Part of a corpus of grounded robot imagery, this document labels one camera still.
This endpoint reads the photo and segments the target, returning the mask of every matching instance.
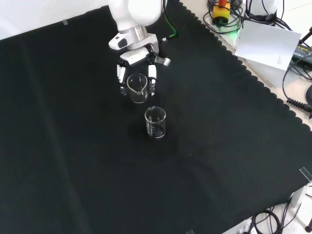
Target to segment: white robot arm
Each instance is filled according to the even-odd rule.
[[[148,63],[148,77],[152,95],[155,92],[156,66],[170,64],[168,58],[159,57],[158,40],[155,34],[147,33],[145,26],[155,23],[163,9],[164,0],[109,0],[108,5],[119,33],[109,42],[114,50],[127,48],[129,51],[120,56],[117,64],[117,76],[120,90],[126,95],[125,73],[127,67],[138,63]]]

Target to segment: black tablecloth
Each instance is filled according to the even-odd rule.
[[[0,42],[0,233],[220,234],[307,183],[309,127],[177,0],[168,15],[172,64],[141,106],[119,93],[108,7]]]

